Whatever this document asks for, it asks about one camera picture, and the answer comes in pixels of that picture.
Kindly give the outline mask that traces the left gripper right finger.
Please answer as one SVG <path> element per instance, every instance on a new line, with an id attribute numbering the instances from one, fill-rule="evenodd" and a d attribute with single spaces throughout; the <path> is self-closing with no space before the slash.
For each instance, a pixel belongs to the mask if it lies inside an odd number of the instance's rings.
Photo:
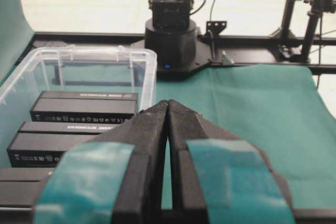
<path id="1" fill-rule="evenodd" d="M 170 100 L 173 208 L 184 223 L 294 223 L 291 194 L 267 154 Z"/>

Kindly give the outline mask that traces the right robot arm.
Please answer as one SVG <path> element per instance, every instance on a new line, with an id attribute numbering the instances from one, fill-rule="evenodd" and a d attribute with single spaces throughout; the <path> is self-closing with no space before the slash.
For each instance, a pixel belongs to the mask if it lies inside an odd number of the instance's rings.
<path id="1" fill-rule="evenodd" d="M 224 20 L 206 22 L 202 42 L 198 26 L 191 16 L 195 0 L 149 0 L 151 19 L 145 23 L 144 39 L 132 44 L 157 54 L 160 78 L 185 78 L 205 67 L 223 66 L 224 56 L 218 53 L 215 39 L 226 28 Z"/>

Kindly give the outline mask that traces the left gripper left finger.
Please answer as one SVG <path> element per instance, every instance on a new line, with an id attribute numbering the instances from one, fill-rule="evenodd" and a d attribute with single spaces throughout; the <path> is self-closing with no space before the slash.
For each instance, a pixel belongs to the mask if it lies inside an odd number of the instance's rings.
<path id="1" fill-rule="evenodd" d="M 153 223 L 161 211 L 166 100 L 67 151 L 40 192 L 34 223 Z"/>

